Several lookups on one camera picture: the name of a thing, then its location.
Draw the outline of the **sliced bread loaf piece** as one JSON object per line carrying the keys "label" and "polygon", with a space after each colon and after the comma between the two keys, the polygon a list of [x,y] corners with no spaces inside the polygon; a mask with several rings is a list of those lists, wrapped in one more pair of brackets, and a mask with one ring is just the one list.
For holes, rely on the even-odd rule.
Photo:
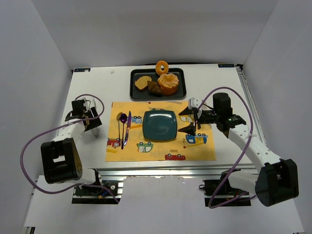
{"label": "sliced bread loaf piece", "polygon": [[138,78],[138,80],[135,81],[135,87],[139,91],[143,91],[148,87],[149,81],[152,81],[152,78],[150,76],[141,76]]}

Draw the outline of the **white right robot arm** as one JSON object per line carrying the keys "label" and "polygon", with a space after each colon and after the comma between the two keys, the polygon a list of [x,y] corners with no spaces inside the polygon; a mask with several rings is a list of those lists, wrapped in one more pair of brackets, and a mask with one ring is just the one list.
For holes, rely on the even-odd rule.
{"label": "white right robot arm", "polygon": [[258,175],[253,175],[233,166],[222,173],[221,181],[212,197],[221,189],[237,189],[255,195],[266,207],[298,197],[296,163],[292,159],[282,159],[252,134],[253,126],[247,126],[242,117],[233,114],[228,94],[214,94],[213,107],[210,110],[203,110],[204,104],[203,100],[189,99],[188,106],[180,115],[192,115],[194,122],[179,129],[179,132],[195,136],[199,126],[215,124],[227,139],[241,149],[242,155],[247,156],[258,171]]}

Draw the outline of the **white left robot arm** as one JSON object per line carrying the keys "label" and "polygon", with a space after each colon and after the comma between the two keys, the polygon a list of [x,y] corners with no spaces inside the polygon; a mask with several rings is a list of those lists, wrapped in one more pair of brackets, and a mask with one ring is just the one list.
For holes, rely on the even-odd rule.
{"label": "white left robot arm", "polygon": [[72,111],[65,117],[68,126],[58,135],[41,145],[41,158],[46,182],[98,184],[98,172],[82,165],[76,142],[84,132],[91,131],[98,137],[98,127],[102,125],[98,118],[95,99],[86,98],[72,101]]}

